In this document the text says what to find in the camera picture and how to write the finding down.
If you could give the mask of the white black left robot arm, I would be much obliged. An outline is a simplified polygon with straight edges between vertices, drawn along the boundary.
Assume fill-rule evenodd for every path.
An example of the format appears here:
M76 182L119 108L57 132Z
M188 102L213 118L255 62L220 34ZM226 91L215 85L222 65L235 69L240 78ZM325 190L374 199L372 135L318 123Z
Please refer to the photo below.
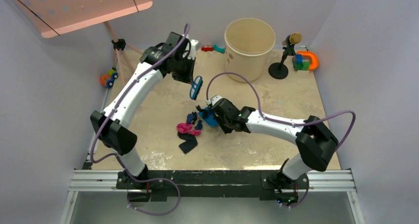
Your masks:
M103 111L93 111L90 120L95 139L120 159L128 183L136 189L147 184L147 166L135 145L137 135L129 131L132 119L149 92L170 74L176 81L193 84L197 40L171 32L167 40L144 50L133 76Z

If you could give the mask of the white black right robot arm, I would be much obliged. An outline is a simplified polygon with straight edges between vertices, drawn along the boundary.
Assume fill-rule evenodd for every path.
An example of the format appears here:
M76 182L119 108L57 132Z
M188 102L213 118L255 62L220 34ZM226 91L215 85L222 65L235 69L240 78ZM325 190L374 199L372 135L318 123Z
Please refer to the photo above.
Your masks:
M298 154L286 160L277 175L280 186L289 188L303 174L323 172L338 147L338 140L316 116L308 119L287 119L271 116L244 106L238 109L230 100L219 95L207 100L213 118L225 134L246 132L270 135L294 144Z

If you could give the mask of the blue hand brush black bristles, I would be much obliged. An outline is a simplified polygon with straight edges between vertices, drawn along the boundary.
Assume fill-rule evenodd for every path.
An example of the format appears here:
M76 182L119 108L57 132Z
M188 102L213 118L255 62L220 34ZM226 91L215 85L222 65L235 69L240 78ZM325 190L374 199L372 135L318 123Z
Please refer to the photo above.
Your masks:
M203 85L203 78L202 76L197 76L192 84L191 84L191 88L189 91L189 96L192 100L196 100L198 97L198 94L200 93L200 90L202 88Z

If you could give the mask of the blue plastic dustpan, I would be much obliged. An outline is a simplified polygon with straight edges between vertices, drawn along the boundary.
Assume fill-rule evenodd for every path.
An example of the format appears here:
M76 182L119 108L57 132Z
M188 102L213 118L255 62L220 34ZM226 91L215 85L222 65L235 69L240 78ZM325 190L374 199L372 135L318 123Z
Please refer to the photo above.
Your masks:
M199 105L196 106L198 115L205 121L210 127L218 127L217 120L213 117L214 111L209 107L201 108Z

